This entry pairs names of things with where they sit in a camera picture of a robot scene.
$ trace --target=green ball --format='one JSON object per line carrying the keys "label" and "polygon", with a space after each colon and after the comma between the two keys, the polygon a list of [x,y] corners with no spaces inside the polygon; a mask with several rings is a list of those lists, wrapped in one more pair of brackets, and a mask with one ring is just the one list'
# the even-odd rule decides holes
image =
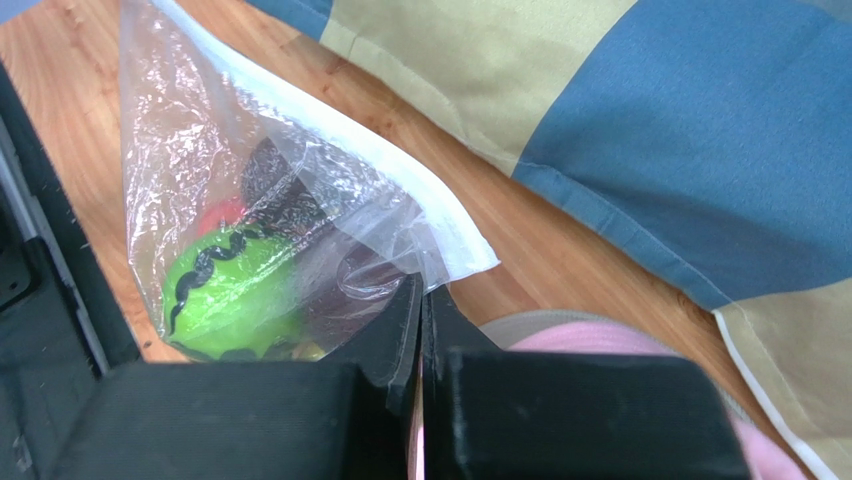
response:
{"label": "green ball", "polygon": [[290,247],[251,225],[198,239],[163,284],[166,340],[215,360],[226,352],[259,359],[276,343],[298,342]]}

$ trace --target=pink object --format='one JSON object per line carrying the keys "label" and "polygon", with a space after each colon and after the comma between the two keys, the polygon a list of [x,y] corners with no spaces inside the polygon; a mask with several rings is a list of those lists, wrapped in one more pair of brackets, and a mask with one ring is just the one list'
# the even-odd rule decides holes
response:
{"label": "pink object", "polygon": [[235,225],[246,214],[246,206],[239,198],[232,198],[214,205],[201,216],[198,225],[198,236],[202,237],[213,230],[218,230],[227,225]]}
{"label": "pink object", "polygon": [[[615,322],[574,322],[551,327],[510,350],[625,355],[675,355],[648,335]],[[758,480],[799,480],[798,465],[753,425],[732,416],[752,476]]]}

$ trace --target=pillow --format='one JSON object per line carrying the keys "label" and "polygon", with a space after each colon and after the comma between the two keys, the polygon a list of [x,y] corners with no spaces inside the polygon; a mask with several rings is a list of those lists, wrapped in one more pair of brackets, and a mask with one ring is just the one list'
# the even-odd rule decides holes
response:
{"label": "pillow", "polygon": [[249,0],[712,310],[852,476],[852,19],[832,0]]}

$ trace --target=plastic bag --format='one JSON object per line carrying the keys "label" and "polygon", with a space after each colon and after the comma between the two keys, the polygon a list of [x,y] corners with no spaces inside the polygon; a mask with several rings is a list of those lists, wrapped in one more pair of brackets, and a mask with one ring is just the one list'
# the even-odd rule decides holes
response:
{"label": "plastic bag", "polygon": [[319,358],[405,275],[497,264],[425,167],[171,0],[122,5],[121,101],[130,266],[192,358]]}

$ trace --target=wooden table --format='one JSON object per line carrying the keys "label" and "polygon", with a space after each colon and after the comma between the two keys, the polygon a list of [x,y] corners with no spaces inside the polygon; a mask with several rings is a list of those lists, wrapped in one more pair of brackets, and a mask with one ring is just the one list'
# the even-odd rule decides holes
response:
{"label": "wooden table", "polygon": [[[236,0],[181,2],[260,65],[406,150],[458,195],[502,264],[451,286],[474,323],[526,310],[589,311],[701,364],[782,443],[710,314],[439,130],[381,82]],[[181,360],[148,321],[127,266],[118,92],[118,0],[45,0],[0,26],[8,69],[148,361]]]}

